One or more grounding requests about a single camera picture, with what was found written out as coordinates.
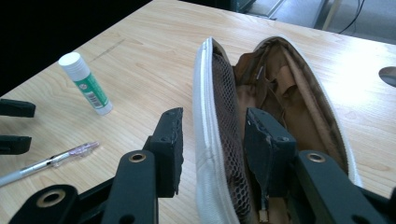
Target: green label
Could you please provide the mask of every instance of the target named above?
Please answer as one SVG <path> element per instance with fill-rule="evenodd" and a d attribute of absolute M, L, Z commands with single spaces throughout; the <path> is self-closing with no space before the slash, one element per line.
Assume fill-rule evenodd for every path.
<path fill-rule="evenodd" d="M 92 73 L 80 81 L 75 81 L 75 83 L 93 108 L 100 109 L 107 105 L 107 96 L 102 91 L 102 88 L 99 86 L 99 83 L 97 83 Z"/>

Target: dark background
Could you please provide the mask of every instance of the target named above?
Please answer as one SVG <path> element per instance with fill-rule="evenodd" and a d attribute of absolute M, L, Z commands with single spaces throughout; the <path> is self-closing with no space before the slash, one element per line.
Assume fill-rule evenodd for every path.
<path fill-rule="evenodd" d="M 8 1 L 0 9 L 0 96 L 149 0 Z"/>

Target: metal rivet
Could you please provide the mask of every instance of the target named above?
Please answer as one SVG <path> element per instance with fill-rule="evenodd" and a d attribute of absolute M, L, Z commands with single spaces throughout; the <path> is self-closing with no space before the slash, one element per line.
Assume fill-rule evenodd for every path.
<path fill-rule="evenodd" d="M 314 152 L 308 153 L 306 155 L 306 157 L 309 160 L 314 161 L 314 162 L 325 162 L 326 161 L 326 159 L 323 156 L 319 155 L 318 153 L 314 153 Z"/>
<path fill-rule="evenodd" d="M 41 195 L 37 200 L 38 207 L 51 207 L 61 202 L 66 196 L 63 189 L 53 189 Z"/>
<path fill-rule="evenodd" d="M 129 161 L 131 162 L 141 162 L 143 160 L 146 159 L 146 155 L 145 154 L 134 154 L 129 158 Z"/>

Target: floor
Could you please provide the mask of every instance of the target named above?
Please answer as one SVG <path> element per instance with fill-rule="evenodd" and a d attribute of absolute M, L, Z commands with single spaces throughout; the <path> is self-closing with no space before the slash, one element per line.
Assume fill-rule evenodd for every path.
<path fill-rule="evenodd" d="M 279 1 L 281 3 L 276 10 L 270 12 Z M 326 14 L 333 0 L 256 0 L 246 13 L 315 28 L 320 4 L 326 2 L 327 4 L 324 4 L 324 14 Z M 362 0 L 343 0 L 327 31 L 339 33 L 344 30 L 355 18 L 358 3 L 361 2 Z M 395 11 L 396 1 L 394 0 L 381 0 L 381 3 L 375 0 L 365 0 L 356 22 L 342 34 L 396 45 Z M 319 18 L 318 21 L 320 24 L 324 19 Z"/>

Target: glue stick cap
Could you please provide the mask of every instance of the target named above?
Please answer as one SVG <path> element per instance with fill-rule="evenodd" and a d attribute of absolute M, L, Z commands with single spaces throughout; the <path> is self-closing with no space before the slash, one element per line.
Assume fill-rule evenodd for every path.
<path fill-rule="evenodd" d="M 87 77 L 91 70 L 85 64 L 81 55 L 77 52 L 71 52 L 62 56 L 58 64 L 73 81 L 80 81 Z"/>

